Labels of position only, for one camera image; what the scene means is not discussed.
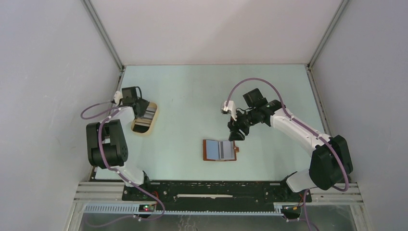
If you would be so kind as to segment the brown leather card holder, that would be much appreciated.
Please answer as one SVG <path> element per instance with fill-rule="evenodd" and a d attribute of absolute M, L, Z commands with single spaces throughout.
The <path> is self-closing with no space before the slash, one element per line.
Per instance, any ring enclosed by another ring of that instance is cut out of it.
<path fill-rule="evenodd" d="M 234 141 L 203 140 L 203 160 L 214 162 L 236 161 L 240 151 Z"/>

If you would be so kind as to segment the oval wooden tray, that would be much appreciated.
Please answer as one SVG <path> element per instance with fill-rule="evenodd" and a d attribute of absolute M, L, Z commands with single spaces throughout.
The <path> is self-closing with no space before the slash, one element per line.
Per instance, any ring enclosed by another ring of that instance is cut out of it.
<path fill-rule="evenodd" d="M 150 102 L 145 114 L 142 117 L 135 118 L 132 121 L 132 132 L 139 136 L 149 136 L 153 131 L 158 114 L 158 105 L 154 102 Z"/>

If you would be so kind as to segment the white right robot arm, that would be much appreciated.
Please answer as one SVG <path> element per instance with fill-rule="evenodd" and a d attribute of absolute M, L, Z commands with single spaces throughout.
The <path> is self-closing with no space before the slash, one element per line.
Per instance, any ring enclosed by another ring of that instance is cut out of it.
<path fill-rule="evenodd" d="M 292 201 L 299 192 L 310 188 L 328 190 L 352 173 L 354 168 L 344 137 L 332 137 L 313 129 L 280 101 L 269 102 L 258 88 L 244 94 L 243 98 L 249 107 L 247 110 L 237 108 L 231 100 L 221 106 L 221 112 L 230 115 L 229 141 L 243 141 L 251 126 L 266 124 L 297 141 L 311 157 L 308 169 L 297 171 L 281 181 L 282 199 Z"/>

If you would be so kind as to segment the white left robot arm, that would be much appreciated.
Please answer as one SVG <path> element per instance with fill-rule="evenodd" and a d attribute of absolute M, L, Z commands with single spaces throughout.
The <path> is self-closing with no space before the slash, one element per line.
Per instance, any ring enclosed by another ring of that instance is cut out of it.
<path fill-rule="evenodd" d="M 89 120 L 110 113 L 103 120 L 86 125 L 89 163 L 116 173 L 127 186 L 134 186 L 133 193 L 136 197 L 147 200 L 152 194 L 152 187 L 147 184 L 147 174 L 137 167 L 126 165 L 129 149 L 124 129 L 126 125 L 131 126 L 137 118 L 145 115 L 150 102 L 142 97 L 140 87 L 135 86 L 116 92 L 109 103 L 114 106 L 97 115 L 85 117 L 85 111 L 80 115 L 82 119 Z"/>

